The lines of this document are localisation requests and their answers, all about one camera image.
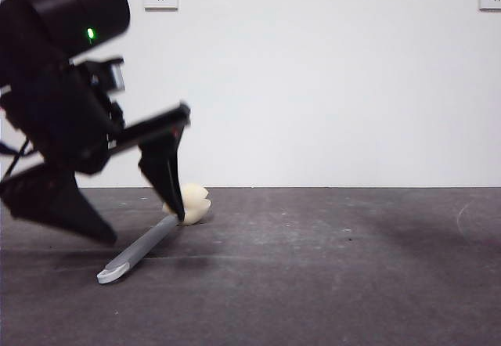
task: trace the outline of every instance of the concrete floor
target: concrete floor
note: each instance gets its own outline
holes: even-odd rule
[[[160,201],[85,194],[115,247],[3,210],[3,345],[501,344],[501,189],[213,189],[109,286]]]

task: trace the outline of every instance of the cable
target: cable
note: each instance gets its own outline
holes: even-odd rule
[[[26,148],[28,147],[28,144],[30,143],[30,140],[28,138],[26,138],[26,140],[24,141],[24,144],[23,146],[21,146],[21,149],[19,152],[17,152],[16,156],[14,157],[13,159],[13,162],[10,164],[9,168],[7,169],[7,171],[5,172],[5,175],[3,175],[3,178],[8,178],[13,170],[14,170],[14,167],[17,165],[17,161],[23,157],[25,154],[24,154],[24,151],[26,150]]]

